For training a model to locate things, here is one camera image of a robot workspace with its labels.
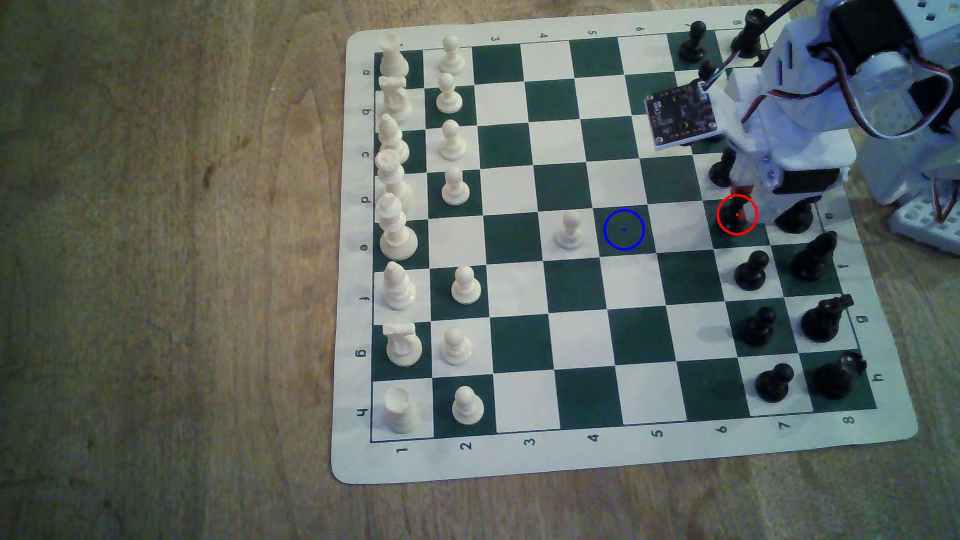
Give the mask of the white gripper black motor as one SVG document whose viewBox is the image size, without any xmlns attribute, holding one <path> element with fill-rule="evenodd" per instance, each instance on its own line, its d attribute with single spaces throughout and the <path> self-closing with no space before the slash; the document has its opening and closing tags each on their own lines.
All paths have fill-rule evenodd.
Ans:
<svg viewBox="0 0 960 540">
<path fill-rule="evenodd" d="M 734 68 L 724 87 L 731 194 L 821 197 L 849 178 L 857 152 L 855 60 L 844 57 L 841 7 L 786 24 L 759 67 Z"/>
</svg>

